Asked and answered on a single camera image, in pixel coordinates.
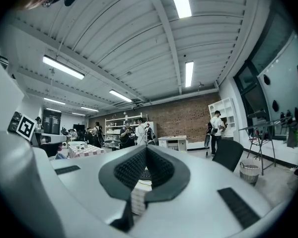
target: chair backrest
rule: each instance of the chair backrest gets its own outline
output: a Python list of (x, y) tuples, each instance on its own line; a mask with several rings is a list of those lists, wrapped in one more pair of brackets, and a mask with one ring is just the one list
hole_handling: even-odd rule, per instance
[(244, 148), (240, 143), (233, 140), (222, 139), (218, 143), (218, 149), (215, 153), (213, 161), (220, 163), (224, 167), (234, 172), (243, 151)]

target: black window frame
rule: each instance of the black window frame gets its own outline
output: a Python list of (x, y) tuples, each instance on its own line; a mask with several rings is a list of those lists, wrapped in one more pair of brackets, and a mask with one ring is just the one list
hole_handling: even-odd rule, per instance
[[(250, 119), (248, 117), (248, 104), (247, 102), (245, 101), (245, 94), (248, 93), (250, 90), (252, 90), (254, 87), (256, 87), (257, 85), (259, 85), (259, 89), (260, 89), (260, 95), (261, 95), (261, 98), (264, 100), (264, 111), (265, 113), (267, 114), (267, 119), (271, 119), (271, 116), (270, 116), (270, 113), (269, 113), (269, 109), (268, 109), (268, 105), (267, 105), (267, 101), (266, 101), (266, 98), (265, 98), (265, 95), (264, 95), (264, 91), (262, 89), (262, 86), (257, 78), (257, 76), (260, 74), (257, 70), (257, 68), (255, 67), (255, 65), (253, 64), (252, 62), (252, 59), (255, 57), (256, 53), (258, 52), (258, 50), (260, 49), (260, 47), (262, 46), (271, 26), (272, 26), (272, 23), (273, 23), (273, 20), (276, 16), (276, 14), (278, 14), (280, 17), (282, 17), (283, 19), (285, 19), (286, 21), (291, 21), (291, 18), (288, 17), (286, 14), (284, 14), (282, 11), (280, 11), (280, 6), (282, 6), (280, 3), (278, 3), (278, 1), (274, 1), (272, 3), (272, 5), (270, 6), (270, 12), (269, 12), (269, 15), (268, 15), (268, 18), (267, 18), (267, 21), (265, 23), (265, 26), (263, 28), (263, 31), (260, 35), (260, 37), (258, 38), (258, 41), (256, 42), (252, 52), (250, 53), (248, 59), (244, 62), (243, 66), (241, 67), (241, 69), (238, 71), (238, 73), (233, 77), (234, 80), (235, 80), (235, 83), (238, 87), (238, 90), (239, 90), (239, 93), (241, 94), (241, 98), (242, 98), (242, 101), (243, 101), (243, 105), (244, 105), (244, 108), (245, 108), (245, 111), (246, 111), (246, 118), (247, 118), (247, 125), (248, 126), (252, 126), (253, 125), (253, 120)], [(250, 85), (248, 85), (246, 88), (243, 88), (242, 86), (242, 83), (239, 79), (239, 76), (244, 72), (244, 70), (248, 68), (253, 76), (253, 79), (254, 79), (254, 82)], [(272, 131), (271, 134), (272, 134), (272, 138), (275, 139), (275, 140), (286, 140), (286, 135), (285, 136), (275, 136), (275, 130), (270, 127), (270, 129)]]

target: keyboard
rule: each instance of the keyboard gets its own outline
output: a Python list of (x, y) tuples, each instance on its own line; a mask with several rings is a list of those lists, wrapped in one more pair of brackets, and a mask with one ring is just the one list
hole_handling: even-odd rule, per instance
[(140, 176), (140, 180), (151, 180), (149, 170), (145, 169), (143, 174)]

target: white bookshelf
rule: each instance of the white bookshelf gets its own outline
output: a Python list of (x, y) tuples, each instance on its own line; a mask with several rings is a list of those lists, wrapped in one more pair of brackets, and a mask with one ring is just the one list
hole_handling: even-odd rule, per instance
[(125, 115), (123, 118), (116, 119), (105, 119), (105, 141), (111, 140), (111, 143), (105, 143), (107, 147), (117, 148), (119, 149), (120, 142), (120, 129), (124, 127), (124, 123), (127, 120), (132, 120), (133, 123), (130, 126), (138, 126), (137, 120), (138, 118), (146, 118), (143, 116), (143, 113), (140, 113), (139, 116), (129, 117)]
[(235, 113), (234, 103), (231, 98), (226, 98), (209, 105), (211, 118), (214, 117), (215, 111), (220, 111), (220, 118), (226, 127), (222, 132), (222, 137), (233, 137), (234, 141), (239, 141), (238, 124)]

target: brick wall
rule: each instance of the brick wall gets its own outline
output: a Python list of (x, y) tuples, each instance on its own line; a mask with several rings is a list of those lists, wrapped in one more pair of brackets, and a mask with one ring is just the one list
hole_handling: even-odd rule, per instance
[[(148, 115), (150, 121), (157, 124), (158, 137), (187, 135), (189, 142), (204, 141), (206, 125), (210, 121), (209, 104), (220, 100), (218, 93), (194, 98), (182, 99), (133, 110), (127, 110), (129, 117), (140, 112)], [(105, 119), (112, 119), (114, 114), (89, 119), (89, 127), (98, 121), (105, 127)], [(116, 112), (115, 118), (124, 117), (123, 111)]]

